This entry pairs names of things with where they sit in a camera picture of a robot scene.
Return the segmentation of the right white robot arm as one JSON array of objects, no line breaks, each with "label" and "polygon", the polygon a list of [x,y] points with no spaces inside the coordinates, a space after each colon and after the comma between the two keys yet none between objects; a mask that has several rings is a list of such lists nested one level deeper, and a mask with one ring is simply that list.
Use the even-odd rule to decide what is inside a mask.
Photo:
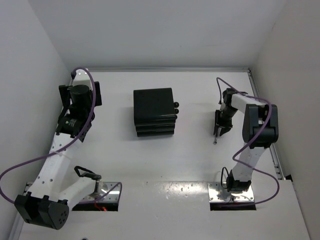
[{"label": "right white robot arm", "polygon": [[248,191],[261,155],[279,138],[278,107],[232,88],[224,90],[221,96],[220,109],[215,111],[214,116],[215,139],[232,129],[232,119],[237,112],[244,114],[243,148],[235,154],[239,159],[232,157],[236,165],[227,174],[225,184],[228,192],[242,193]]}]

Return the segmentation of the black drawer cabinet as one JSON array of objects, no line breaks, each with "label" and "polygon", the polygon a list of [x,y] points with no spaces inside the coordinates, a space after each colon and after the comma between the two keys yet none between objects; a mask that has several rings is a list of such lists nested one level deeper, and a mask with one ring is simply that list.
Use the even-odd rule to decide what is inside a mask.
[{"label": "black drawer cabinet", "polygon": [[133,121],[138,137],[171,136],[175,133],[179,103],[172,88],[133,91]]}]

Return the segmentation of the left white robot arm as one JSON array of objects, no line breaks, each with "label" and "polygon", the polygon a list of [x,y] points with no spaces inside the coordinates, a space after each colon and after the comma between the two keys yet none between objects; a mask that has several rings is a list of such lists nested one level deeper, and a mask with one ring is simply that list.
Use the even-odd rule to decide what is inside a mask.
[{"label": "left white robot arm", "polygon": [[28,224],[59,230],[73,208],[97,192],[101,176],[85,168],[75,183],[62,189],[71,160],[95,118],[91,109],[102,105],[99,82],[94,82],[94,86],[95,91],[89,84],[59,86],[63,108],[51,144],[52,155],[46,158],[26,194],[19,194],[14,201]]}]

